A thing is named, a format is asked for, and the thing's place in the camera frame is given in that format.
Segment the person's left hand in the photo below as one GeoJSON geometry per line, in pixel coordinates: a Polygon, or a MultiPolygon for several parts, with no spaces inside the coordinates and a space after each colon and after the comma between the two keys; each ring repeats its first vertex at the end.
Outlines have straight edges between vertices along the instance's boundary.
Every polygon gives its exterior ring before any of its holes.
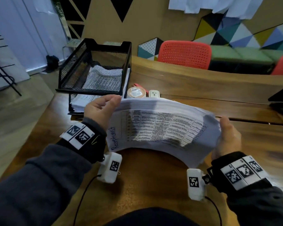
{"type": "Polygon", "coordinates": [[[104,131],[107,130],[110,118],[112,116],[106,116],[102,112],[102,107],[105,105],[104,96],[95,99],[88,103],[84,109],[83,121],[93,124],[97,123],[104,131]]]}

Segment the stack of printed paper sheets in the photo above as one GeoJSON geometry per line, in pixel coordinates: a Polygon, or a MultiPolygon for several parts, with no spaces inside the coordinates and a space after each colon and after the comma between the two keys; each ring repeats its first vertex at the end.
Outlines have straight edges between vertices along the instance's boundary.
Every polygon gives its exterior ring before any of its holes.
{"type": "Polygon", "coordinates": [[[165,98],[125,98],[110,119],[106,142],[110,152],[151,149],[196,168],[216,147],[220,133],[210,111],[165,98]]]}

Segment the person's left forearm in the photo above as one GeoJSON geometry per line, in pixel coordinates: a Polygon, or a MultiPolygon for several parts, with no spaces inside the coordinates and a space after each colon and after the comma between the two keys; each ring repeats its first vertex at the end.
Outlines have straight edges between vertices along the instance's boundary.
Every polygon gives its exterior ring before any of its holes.
{"type": "Polygon", "coordinates": [[[0,182],[0,226],[51,226],[91,168],[73,150],[49,145],[0,182]]]}

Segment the roll of clear tape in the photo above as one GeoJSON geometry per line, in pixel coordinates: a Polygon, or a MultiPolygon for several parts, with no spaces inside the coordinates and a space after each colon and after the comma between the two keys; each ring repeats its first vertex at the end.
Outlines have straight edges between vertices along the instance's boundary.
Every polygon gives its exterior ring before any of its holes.
{"type": "Polygon", "coordinates": [[[146,97],[147,97],[147,92],[142,87],[133,86],[127,90],[126,98],[146,98],[146,97]]]}

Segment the white paper in mesh tray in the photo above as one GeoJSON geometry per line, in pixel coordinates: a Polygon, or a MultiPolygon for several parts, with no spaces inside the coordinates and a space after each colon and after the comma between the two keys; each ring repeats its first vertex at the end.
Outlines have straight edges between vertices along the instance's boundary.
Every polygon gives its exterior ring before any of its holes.
{"type": "Polygon", "coordinates": [[[120,91],[123,69],[105,69],[100,65],[91,67],[82,90],[120,91]]]}

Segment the pile of printed documents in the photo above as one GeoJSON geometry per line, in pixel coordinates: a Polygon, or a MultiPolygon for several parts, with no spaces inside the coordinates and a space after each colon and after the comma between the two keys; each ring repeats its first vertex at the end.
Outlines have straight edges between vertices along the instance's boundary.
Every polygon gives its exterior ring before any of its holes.
{"type": "Polygon", "coordinates": [[[70,99],[70,112],[74,113],[83,113],[85,106],[94,101],[97,98],[100,98],[102,96],[100,95],[83,95],[83,94],[77,94],[77,95],[71,95],[70,99]]]}

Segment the red tape dispenser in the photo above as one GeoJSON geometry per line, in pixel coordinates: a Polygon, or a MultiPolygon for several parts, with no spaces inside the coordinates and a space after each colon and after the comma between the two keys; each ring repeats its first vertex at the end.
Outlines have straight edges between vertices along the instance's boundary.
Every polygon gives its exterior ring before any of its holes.
{"type": "Polygon", "coordinates": [[[143,88],[143,89],[145,90],[145,92],[146,92],[146,97],[148,97],[149,91],[148,91],[145,87],[141,86],[141,85],[138,84],[138,83],[132,84],[132,87],[140,87],[140,88],[143,88]]]}

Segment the black left wristband with markers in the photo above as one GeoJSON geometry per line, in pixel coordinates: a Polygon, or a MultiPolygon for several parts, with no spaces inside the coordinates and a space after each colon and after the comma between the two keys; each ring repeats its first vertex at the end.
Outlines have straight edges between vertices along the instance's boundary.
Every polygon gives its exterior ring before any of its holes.
{"type": "Polygon", "coordinates": [[[83,118],[61,134],[57,145],[66,147],[90,163],[103,162],[106,147],[106,130],[91,118],[83,118]]]}

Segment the black wristband with markers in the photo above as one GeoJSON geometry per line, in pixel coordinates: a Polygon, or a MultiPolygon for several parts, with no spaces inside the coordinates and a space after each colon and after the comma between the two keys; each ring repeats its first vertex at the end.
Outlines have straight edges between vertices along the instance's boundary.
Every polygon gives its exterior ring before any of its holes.
{"type": "Polygon", "coordinates": [[[238,192],[271,188],[268,173],[252,157],[233,152],[211,162],[207,169],[210,183],[220,193],[234,196],[238,192]]]}
{"type": "Polygon", "coordinates": [[[57,145],[66,147],[90,163],[103,162],[106,147],[106,130],[91,118],[83,118],[61,134],[57,145]]]}

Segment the black right wristband with markers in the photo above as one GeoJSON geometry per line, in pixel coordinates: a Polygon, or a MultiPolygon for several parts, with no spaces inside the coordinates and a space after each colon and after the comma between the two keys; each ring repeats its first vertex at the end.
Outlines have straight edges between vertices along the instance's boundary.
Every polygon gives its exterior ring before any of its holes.
{"type": "Polygon", "coordinates": [[[238,192],[271,188],[268,173],[252,157],[233,152],[211,162],[207,169],[210,183],[220,193],[234,196],[238,192]]]}

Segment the geometric patterned cushion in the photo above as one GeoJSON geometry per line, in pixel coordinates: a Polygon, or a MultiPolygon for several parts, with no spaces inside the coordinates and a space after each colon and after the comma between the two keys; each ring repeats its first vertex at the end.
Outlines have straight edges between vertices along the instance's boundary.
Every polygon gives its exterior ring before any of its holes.
{"type": "Polygon", "coordinates": [[[156,37],[138,45],[137,56],[152,61],[158,60],[159,50],[164,41],[156,37]]]}

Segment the green sofa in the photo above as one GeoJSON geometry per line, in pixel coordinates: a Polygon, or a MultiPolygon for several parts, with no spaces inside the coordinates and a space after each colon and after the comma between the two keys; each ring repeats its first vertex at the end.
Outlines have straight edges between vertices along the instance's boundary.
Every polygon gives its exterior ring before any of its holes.
{"type": "Polygon", "coordinates": [[[211,60],[214,62],[272,65],[278,63],[283,56],[281,50],[258,49],[210,45],[211,60]]]}

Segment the metal stool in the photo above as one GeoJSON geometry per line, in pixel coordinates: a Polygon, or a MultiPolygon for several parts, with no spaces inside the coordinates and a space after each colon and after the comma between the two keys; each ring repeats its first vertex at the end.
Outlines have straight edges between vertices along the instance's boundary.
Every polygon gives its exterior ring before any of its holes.
{"type": "Polygon", "coordinates": [[[65,54],[64,54],[64,49],[65,48],[71,48],[72,51],[74,51],[82,42],[82,39],[77,39],[77,38],[71,38],[65,46],[62,47],[62,53],[63,53],[63,60],[65,60],[65,54]]]}

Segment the green plant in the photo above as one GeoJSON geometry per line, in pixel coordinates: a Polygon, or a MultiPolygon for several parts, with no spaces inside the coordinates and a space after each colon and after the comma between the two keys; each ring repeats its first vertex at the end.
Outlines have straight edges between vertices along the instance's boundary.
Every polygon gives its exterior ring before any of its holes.
{"type": "Polygon", "coordinates": [[[59,18],[65,18],[60,0],[51,0],[59,18]]]}

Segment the person's dark clothing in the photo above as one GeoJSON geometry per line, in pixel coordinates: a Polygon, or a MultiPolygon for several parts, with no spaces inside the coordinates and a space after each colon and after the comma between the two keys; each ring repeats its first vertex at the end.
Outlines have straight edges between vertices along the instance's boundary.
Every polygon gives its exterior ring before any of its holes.
{"type": "Polygon", "coordinates": [[[169,209],[150,207],[124,214],[103,226],[199,226],[188,217],[169,209]]]}

